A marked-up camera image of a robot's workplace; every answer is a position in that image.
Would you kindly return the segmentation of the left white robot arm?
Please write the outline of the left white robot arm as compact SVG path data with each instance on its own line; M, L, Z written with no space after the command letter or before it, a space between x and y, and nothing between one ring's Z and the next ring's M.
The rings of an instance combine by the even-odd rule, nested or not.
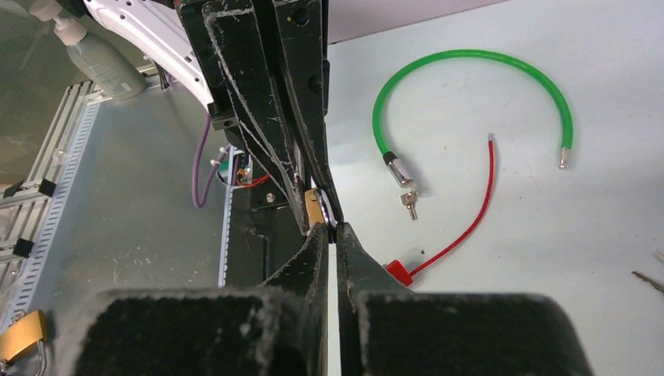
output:
M87 1L101 26L180 81L214 123L283 193L301 232L305 190L323 194L331 226L343 211L330 172L326 1Z

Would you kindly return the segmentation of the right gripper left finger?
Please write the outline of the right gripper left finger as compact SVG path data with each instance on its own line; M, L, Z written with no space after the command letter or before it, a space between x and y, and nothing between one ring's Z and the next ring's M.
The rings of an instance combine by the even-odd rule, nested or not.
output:
M58 375L324 375L329 231L262 284L105 291L64 337Z

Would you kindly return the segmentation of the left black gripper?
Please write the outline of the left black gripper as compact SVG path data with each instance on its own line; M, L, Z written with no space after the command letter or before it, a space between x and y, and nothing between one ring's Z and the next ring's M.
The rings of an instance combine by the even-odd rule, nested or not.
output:
M207 3L180 1L177 10L211 95L212 127L235 128L238 117L247 150L286 196L302 234L311 186L326 194L330 222L342 222L325 124L329 3Z

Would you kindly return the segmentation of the small brass padlock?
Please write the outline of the small brass padlock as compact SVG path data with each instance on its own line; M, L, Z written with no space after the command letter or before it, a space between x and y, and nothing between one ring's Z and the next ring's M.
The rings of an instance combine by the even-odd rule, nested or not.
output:
M305 191L305 208L311 227L322 223L330 230L336 229L337 220L332 211L331 201L324 190L313 188Z

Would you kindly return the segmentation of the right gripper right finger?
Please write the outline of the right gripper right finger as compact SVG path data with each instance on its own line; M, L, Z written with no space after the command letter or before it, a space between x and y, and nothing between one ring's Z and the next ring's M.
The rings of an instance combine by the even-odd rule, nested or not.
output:
M416 293L336 230L344 375L590 375L565 311L544 295Z

